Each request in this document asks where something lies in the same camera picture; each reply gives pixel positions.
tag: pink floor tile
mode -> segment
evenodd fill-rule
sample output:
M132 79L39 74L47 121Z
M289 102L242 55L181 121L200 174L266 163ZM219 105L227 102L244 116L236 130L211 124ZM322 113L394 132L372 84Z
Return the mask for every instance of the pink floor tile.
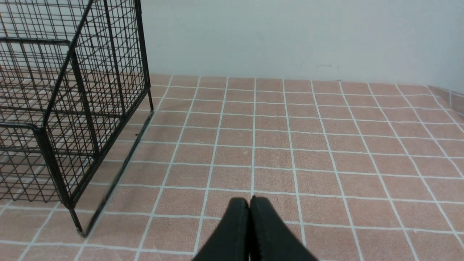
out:
M464 120L440 91L151 81L158 110L89 239L61 205L1 201L0 260L190 260L229 200L252 194L269 198L321 260L464 260ZM79 203L83 219L148 110L146 98L92 179Z

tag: metal wire mesh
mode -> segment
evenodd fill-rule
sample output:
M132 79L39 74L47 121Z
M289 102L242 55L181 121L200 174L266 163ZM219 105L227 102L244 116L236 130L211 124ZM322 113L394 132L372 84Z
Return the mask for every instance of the metal wire mesh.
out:
M134 2L0 0L0 199L85 188L149 88Z

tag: floor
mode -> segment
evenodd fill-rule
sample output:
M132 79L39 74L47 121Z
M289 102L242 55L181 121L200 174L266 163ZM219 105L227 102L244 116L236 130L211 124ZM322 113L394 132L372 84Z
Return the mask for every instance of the floor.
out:
M268 197L321 260L464 260L464 120L431 89L155 75L157 112L87 239L0 201L0 260L190 260L232 197ZM78 204L89 219L148 98Z

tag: white wall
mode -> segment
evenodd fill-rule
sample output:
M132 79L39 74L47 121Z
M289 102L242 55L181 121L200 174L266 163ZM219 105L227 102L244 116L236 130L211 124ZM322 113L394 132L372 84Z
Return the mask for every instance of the white wall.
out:
M142 0L151 72L464 92L463 0Z

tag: cage leg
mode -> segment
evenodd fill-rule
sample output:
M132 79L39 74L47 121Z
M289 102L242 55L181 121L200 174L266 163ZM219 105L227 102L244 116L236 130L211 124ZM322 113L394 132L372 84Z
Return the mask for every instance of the cage leg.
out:
M121 176L123 175L123 173L125 172L127 166L129 165L130 159L132 158L132 155L134 154L138 144L140 143L140 141L142 139L142 136L145 133L145 130L148 128L148 125L150 124L151 119L153 118L153 115L155 115L155 111L151 111L150 114L148 115L148 118L145 120L145 123L143 124L143 127L140 130L139 135L137 135L137 139L135 140L134 144L132 145L132 148L130 149L129 154L125 158L121 168L119 169L118 173L116 174L116 177L114 178L113 182L111 183L110 188L106 192L106 195L103 198L103 200L98 205L98 208L96 209L95 213L93 214L93 216L92 216L92 218L91 218L91 220L89 222L89 225L87 225L87 228L85 230L82 230L80 221L79 221L79 219L78 219L78 217L76 215L76 212L74 210L74 206L71 207L71 208L68 208L69 212L71 213L71 217L72 217L72 219L74 221L74 224L76 225L77 231L79 232L79 234L82 237L84 237L84 238L87 237L90 234L90 232L92 231L92 228L95 226L98 217L103 212L103 209L105 208L106 203L109 201L109 199L111 197L111 194L113 193L114 189L118 185L119 180L121 179Z
M71 208L71 209L68 209L68 210L69 210L69 213L71 214L72 221L74 222L74 225L76 226L77 232L81 236L85 237L84 236L84 230L82 229L81 222L79 221L79 218L77 217L76 210L74 208Z
M143 80L145 82L145 88L148 88L148 98L150 99L150 110L153 111L153 99L151 98L151 84L150 84L150 72L148 70L147 60L147 48L145 46L145 35L143 33L143 22L142 22L142 6L140 0L134 0L135 16L137 19L137 32L139 34L140 54L142 59L143 67Z
M148 90L148 100L150 102L150 111L153 111L155 108L153 107L153 99L151 98L151 90Z

